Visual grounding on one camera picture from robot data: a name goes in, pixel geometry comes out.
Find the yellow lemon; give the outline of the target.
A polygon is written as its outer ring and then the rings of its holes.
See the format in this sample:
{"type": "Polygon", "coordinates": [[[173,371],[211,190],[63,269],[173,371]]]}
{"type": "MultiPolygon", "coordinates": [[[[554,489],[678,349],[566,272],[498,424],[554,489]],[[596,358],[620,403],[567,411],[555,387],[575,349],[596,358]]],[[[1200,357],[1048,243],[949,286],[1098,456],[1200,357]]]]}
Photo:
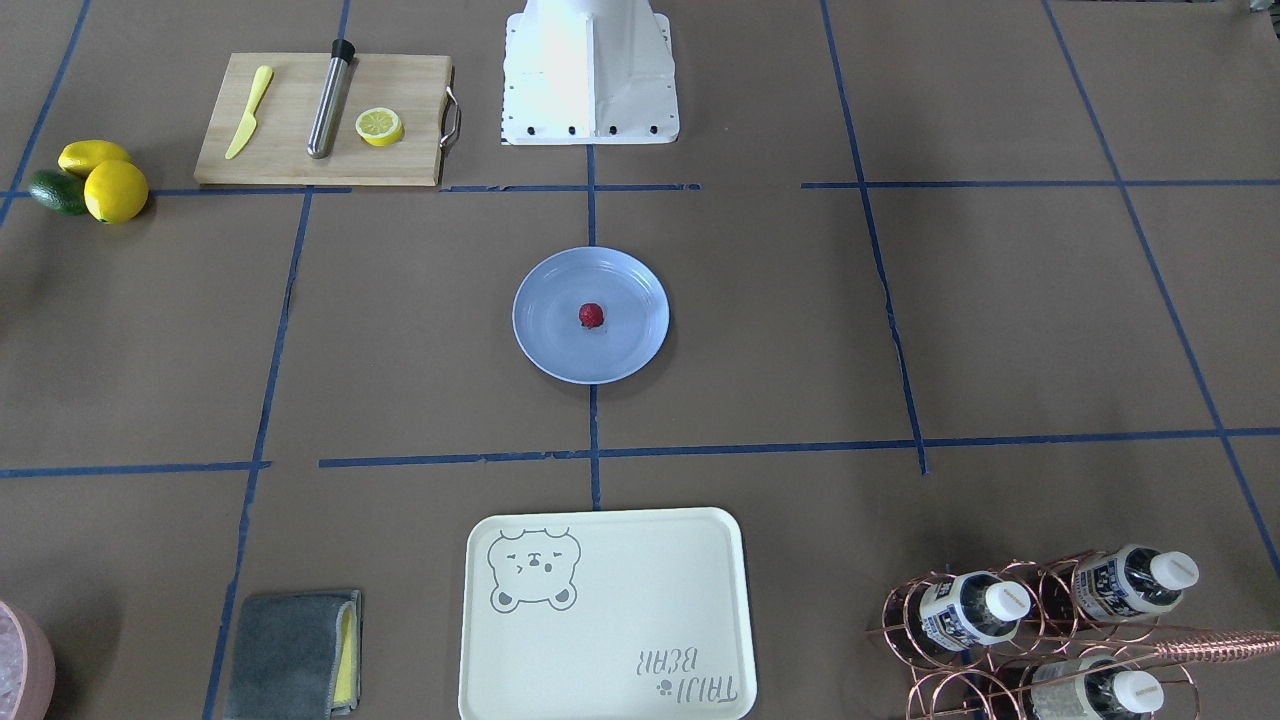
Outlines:
{"type": "Polygon", "coordinates": [[[84,205],[97,222],[120,224],[136,218],[148,201],[143,172],[132,161],[108,160],[84,182],[84,205]]]}
{"type": "Polygon", "coordinates": [[[119,143],[100,138],[68,143],[58,156],[60,169],[81,179],[105,161],[132,163],[132,156],[119,143]]]}

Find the yellow plastic knife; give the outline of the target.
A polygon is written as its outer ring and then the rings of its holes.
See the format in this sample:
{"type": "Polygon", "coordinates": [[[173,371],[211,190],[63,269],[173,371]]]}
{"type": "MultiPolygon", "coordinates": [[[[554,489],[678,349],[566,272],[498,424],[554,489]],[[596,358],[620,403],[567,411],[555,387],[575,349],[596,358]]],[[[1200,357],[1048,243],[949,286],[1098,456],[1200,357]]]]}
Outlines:
{"type": "Polygon", "coordinates": [[[229,146],[224,152],[225,160],[237,158],[243,151],[248,141],[253,137],[253,133],[259,127],[259,119],[256,117],[256,113],[265,96],[265,92],[268,91],[269,85],[273,81],[273,77],[274,77],[274,69],[270,65],[260,65],[256,68],[252,83],[250,86],[250,94],[246,100],[242,115],[239,118],[239,124],[237,126],[232,141],[229,142],[229,146]]]}

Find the lemon half slice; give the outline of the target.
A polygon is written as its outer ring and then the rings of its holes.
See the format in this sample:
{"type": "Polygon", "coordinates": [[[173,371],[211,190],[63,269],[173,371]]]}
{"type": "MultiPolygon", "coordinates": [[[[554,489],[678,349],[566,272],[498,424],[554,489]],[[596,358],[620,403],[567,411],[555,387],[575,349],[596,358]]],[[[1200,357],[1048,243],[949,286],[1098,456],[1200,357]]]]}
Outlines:
{"type": "Polygon", "coordinates": [[[403,138],[404,123],[401,115],[389,108],[370,108],[357,115],[355,131],[369,146],[385,147],[403,138]]]}

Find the steel rod black tip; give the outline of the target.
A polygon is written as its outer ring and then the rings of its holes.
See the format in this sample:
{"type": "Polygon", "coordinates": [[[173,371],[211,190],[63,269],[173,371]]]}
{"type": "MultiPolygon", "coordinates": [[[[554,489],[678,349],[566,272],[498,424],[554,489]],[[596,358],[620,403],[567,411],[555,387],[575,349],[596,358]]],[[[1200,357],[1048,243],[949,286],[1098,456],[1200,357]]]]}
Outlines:
{"type": "Polygon", "coordinates": [[[346,38],[335,38],[306,145],[307,155],[312,159],[324,159],[332,152],[353,60],[355,45],[346,38]]]}

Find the wooden cutting board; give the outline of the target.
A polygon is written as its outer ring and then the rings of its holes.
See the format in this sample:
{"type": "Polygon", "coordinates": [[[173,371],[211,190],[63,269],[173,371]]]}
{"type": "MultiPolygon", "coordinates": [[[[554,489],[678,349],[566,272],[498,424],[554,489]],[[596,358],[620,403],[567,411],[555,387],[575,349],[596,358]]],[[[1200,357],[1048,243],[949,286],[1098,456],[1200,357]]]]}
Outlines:
{"type": "Polygon", "coordinates": [[[207,124],[200,184],[435,187],[457,135],[449,56],[358,53],[334,94],[329,53],[233,53],[207,124]],[[375,146],[356,127],[374,108],[404,127],[375,146]]]}

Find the green lime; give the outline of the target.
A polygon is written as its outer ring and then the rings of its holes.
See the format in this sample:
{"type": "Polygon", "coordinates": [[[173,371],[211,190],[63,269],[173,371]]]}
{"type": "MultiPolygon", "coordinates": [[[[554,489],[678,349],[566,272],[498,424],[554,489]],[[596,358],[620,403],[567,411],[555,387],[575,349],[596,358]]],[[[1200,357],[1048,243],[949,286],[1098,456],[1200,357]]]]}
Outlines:
{"type": "Polygon", "coordinates": [[[64,170],[37,170],[28,178],[28,193],[41,206],[64,217],[88,213],[84,179],[64,170]]]}

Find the grey yellow cloth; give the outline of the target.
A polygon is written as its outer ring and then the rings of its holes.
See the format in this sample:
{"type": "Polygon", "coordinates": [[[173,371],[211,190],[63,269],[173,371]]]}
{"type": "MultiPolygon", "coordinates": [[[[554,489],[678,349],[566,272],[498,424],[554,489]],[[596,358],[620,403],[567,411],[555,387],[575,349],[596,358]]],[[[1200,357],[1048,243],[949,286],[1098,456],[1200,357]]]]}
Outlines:
{"type": "Polygon", "coordinates": [[[225,719],[337,719],[361,701],[358,589],[255,594],[241,606],[225,719]]]}

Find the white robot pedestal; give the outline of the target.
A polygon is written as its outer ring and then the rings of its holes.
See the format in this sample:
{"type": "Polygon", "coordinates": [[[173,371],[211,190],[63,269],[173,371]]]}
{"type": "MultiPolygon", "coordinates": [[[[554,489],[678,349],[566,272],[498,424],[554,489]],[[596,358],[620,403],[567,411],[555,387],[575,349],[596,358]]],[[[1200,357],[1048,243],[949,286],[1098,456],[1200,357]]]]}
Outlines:
{"type": "Polygon", "coordinates": [[[650,3],[527,1],[504,41],[503,145],[678,140],[671,23],[650,3]]]}

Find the bottle white cap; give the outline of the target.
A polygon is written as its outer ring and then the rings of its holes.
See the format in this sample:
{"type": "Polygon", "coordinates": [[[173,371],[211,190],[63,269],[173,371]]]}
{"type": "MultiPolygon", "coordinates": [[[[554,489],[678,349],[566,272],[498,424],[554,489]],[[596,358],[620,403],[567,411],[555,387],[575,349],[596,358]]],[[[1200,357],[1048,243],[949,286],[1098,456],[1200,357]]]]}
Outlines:
{"type": "Polygon", "coordinates": [[[1171,612],[1201,580],[1199,564],[1181,551],[1126,544],[1082,562],[1070,597],[1093,623],[1129,623],[1171,612]]]}
{"type": "Polygon", "coordinates": [[[1166,700],[1155,675],[1107,655],[1042,665],[1023,697],[1029,719],[1151,719],[1166,700]]]}
{"type": "Polygon", "coordinates": [[[906,647],[943,659],[1009,642],[1033,610],[1030,592],[992,571],[972,571],[929,584],[908,605],[906,647]]]}

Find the blue plate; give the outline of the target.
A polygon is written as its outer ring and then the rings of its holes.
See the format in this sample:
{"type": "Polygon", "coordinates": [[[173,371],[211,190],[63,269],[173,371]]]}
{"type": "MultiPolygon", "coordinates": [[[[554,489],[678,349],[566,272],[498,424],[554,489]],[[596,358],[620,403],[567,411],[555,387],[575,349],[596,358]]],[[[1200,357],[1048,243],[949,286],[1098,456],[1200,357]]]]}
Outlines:
{"type": "Polygon", "coordinates": [[[548,375],[600,386],[643,369],[658,355],[671,310],[657,274],[616,249],[584,246],[556,252],[520,282],[511,324],[524,356],[548,375]],[[582,304],[600,304],[605,324],[579,324],[582,304]]]}

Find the cream bear tray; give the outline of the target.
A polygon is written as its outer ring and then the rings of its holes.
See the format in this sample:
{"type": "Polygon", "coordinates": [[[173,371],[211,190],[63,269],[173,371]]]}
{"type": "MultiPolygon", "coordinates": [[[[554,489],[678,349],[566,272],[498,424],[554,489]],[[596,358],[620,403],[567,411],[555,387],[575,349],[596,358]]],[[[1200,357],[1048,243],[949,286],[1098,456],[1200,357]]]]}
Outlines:
{"type": "Polygon", "coordinates": [[[758,679],[723,509],[495,515],[466,544],[463,719],[742,719],[758,679]]]}

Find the red strawberry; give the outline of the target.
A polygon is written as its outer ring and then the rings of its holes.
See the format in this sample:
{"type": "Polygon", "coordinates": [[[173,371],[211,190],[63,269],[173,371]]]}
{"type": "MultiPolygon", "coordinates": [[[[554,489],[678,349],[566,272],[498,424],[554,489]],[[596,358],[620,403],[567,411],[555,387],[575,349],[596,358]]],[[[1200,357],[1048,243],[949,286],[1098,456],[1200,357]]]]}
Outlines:
{"type": "Polygon", "coordinates": [[[600,304],[588,302],[579,307],[579,324],[584,329],[594,331],[605,324],[605,310],[600,304]]]}

